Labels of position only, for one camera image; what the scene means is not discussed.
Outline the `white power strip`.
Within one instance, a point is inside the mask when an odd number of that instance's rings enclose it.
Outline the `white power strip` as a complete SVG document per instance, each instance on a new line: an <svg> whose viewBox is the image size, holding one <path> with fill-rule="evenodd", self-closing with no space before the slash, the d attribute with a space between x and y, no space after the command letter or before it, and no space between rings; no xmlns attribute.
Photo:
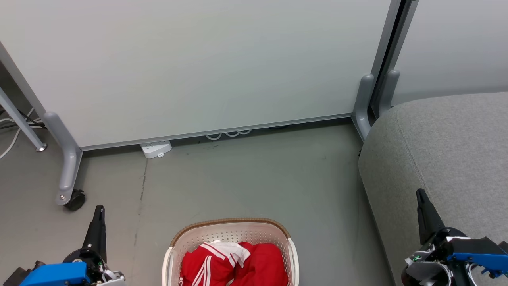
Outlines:
<svg viewBox="0 0 508 286"><path fill-rule="evenodd" d="M147 159L162 158L172 150L170 141L157 141L140 144L143 154Z"/></svg>

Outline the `grey partition foot with caster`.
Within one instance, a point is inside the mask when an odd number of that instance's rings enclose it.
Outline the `grey partition foot with caster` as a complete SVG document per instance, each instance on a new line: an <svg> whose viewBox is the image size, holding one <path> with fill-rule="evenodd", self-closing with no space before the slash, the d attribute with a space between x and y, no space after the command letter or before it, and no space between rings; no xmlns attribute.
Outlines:
<svg viewBox="0 0 508 286"><path fill-rule="evenodd" d="M46 112L43 122L62 149L63 165L56 204L65 206L71 201L83 151L55 112Z"/></svg>

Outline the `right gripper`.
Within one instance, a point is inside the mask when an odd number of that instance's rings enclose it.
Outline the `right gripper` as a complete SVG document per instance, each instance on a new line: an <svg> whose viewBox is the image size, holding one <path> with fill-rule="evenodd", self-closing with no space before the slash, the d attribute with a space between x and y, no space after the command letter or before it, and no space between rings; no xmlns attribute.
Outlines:
<svg viewBox="0 0 508 286"><path fill-rule="evenodd" d="M454 274L445 258L443 243L448 237L465 238L452 227L445 227L435 206L422 188L417 189L417 216L421 248L405 259L401 274L403 286L455 286Z"/></svg>

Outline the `red white striped shorts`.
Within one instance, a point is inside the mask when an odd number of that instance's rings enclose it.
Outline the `red white striped shorts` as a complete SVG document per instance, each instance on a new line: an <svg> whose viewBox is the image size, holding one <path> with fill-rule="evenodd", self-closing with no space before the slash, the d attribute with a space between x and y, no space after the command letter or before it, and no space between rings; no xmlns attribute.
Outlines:
<svg viewBox="0 0 508 286"><path fill-rule="evenodd" d="M179 286L228 286L236 268L243 268L251 256L239 243L205 242L187 252L181 263Z"/></svg>

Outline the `grey metal table leg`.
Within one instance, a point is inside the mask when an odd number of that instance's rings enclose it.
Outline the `grey metal table leg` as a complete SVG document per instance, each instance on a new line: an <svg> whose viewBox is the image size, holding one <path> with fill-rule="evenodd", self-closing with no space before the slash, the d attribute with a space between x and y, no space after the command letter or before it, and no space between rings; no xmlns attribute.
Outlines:
<svg viewBox="0 0 508 286"><path fill-rule="evenodd" d="M0 155L0 159L5 157L5 155L11 150L11 148L14 147L14 144L18 136L20 135L20 132L23 132L27 136L30 142L35 146L37 152L42 152L47 148L47 145L45 143L42 143L40 138L33 131L31 125L28 123L28 121L30 121L31 118L30 117L26 118L21 114L21 112L15 107L13 102L8 98L7 94L1 87L0 87L0 105L5 109L7 114L19 128L11 145L2 155Z"/></svg>

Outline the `plain red garment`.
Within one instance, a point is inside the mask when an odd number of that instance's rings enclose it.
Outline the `plain red garment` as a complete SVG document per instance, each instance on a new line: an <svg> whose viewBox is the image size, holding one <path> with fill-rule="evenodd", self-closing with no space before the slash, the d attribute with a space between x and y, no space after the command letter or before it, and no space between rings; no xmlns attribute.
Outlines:
<svg viewBox="0 0 508 286"><path fill-rule="evenodd" d="M252 245L240 242L249 257L243 267L236 266L234 279L229 286L287 286L289 279L281 250L272 243Z"/></svg>

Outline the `black caster wheel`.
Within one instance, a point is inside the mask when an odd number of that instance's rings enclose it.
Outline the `black caster wheel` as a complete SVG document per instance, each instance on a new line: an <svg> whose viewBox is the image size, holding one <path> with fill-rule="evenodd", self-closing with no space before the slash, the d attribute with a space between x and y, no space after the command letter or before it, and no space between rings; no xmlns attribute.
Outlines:
<svg viewBox="0 0 508 286"><path fill-rule="evenodd" d="M67 210L71 212L75 212L79 210L86 201L86 195L84 194L84 191L81 189L74 189L72 191L70 200L68 203L66 203L64 206Z"/></svg>

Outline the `short grey partition foot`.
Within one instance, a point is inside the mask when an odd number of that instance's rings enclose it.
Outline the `short grey partition foot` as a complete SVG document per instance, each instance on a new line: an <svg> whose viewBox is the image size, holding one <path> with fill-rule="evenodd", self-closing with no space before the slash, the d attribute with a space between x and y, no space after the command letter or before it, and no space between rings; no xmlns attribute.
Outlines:
<svg viewBox="0 0 508 286"><path fill-rule="evenodd" d="M352 122L362 141L365 141L365 138L371 129L368 119L368 108L374 86L375 77L372 74L365 75L361 78L351 116Z"/></svg>
<svg viewBox="0 0 508 286"><path fill-rule="evenodd" d="M398 70L389 71L379 92L378 117L383 116L392 107L392 99L400 77Z"/></svg>

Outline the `white plastic laundry basket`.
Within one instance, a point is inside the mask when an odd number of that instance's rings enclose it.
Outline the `white plastic laundry basket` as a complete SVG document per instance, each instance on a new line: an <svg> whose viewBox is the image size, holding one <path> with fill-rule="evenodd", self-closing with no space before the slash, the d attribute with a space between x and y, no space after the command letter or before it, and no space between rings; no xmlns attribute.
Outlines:
<svg viewBox="0 0 508 286"><path fill-rule="evenodd" d="M194 223L181 229L172 239L162 264L162 286L177 286L181 262L186 252L203 243L248 242L275 244L281 251L289 282L299 286L300 272L296 246L287 229L267 218L227 218Z"/></svg>

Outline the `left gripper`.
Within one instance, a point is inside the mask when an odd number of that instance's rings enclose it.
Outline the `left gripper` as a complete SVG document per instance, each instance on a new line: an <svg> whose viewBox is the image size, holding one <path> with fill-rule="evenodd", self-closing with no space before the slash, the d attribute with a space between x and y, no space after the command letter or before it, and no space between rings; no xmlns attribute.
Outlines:
<svg viewBox="0 0 508 286"><path fill-rule="evenodd" d="M97 205L94 217L89 224L87 234L82 245L69 254L64 263L85 263L83 278L65 279L65 286L127 286L126 278L120 271L112 271L107 266L107 245L105 208Z"/></svg>

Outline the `white partition panel with caster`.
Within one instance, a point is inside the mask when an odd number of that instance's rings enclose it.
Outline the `white partition panel with caster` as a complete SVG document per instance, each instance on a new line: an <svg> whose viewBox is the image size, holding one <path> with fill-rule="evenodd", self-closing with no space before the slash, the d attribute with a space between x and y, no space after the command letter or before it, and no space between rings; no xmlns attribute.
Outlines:
<svg viewBox="0 0 508 286"><path fill-rule="evenodd" d="M81 148L348 116L391 0L0 0L0 43Z"/></svg>

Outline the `grey fabric sofa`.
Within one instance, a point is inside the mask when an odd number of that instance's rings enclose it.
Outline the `grey fabric sofa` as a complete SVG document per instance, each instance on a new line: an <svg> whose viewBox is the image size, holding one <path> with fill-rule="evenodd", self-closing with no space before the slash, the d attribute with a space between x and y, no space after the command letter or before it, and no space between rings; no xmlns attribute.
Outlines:
<svg viewBox="0 0 508 286"><path fill-rule="evenodd" d="M397 105L373 124L358 165L396 286L421 246L419 188L446 226L508 242L508 92Z"/></svg>

